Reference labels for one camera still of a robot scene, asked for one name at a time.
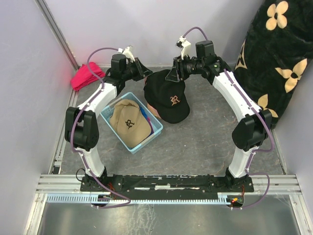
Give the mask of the pink cap with R logo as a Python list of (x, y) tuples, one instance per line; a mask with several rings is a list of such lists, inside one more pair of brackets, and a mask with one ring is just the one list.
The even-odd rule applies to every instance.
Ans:
[[(148, 76), (146, 76), (145, 79), (144, 79), (144, 91), (145, 91), (145, 92), (149, 92), (149, 89), (146, 88), (147, 79), (148, 79)], [(160, 117), (160, 115), (159, 115), (157, 109), (154, 108), (154, 106), (152, 106), (152, 105), (149, 103), (149, 101), (147, 101), (147, 108), (149, 109), (149, 111), (150, 111), (156, 118), (161, 119), (161, 117)]]

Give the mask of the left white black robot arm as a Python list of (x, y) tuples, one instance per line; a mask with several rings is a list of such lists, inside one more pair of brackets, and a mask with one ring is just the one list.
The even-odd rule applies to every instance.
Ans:
[(105, 166), (96, 147), (99, 140), (97, 118), (121, 93), (127, 81), (140, 81), (152, 73), (137, 57), (132, 61), (123, 54), (115, 54), (97, 90), (79, 107), (66, 110), (65, 139), (81, 157), (86, 174), (93, 177), (91, 185), (98, 191), (107, 188), (108, 179), (103, 176)]

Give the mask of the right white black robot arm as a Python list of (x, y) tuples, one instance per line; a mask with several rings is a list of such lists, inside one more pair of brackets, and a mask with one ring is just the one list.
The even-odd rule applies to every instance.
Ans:
[(233, 110), (238, 124), (232, 132), (236, 146), (227, 169), (224, 185), (229, 191), (242, 186), (242, 178), (248, 174), (253, 156), (263, 141), (270, 136), (272, 114), (255, 104), (237, 82), (230, 66), (214, 52), (210, 40), (196, 43), (196, 56), (190, 57), (191, 43), (180, 37), (176, 46), (180, 56), (173, 59), (173, 66), (165, 79), (180, 82), (192, 74), (199, 74), (217, 89)]

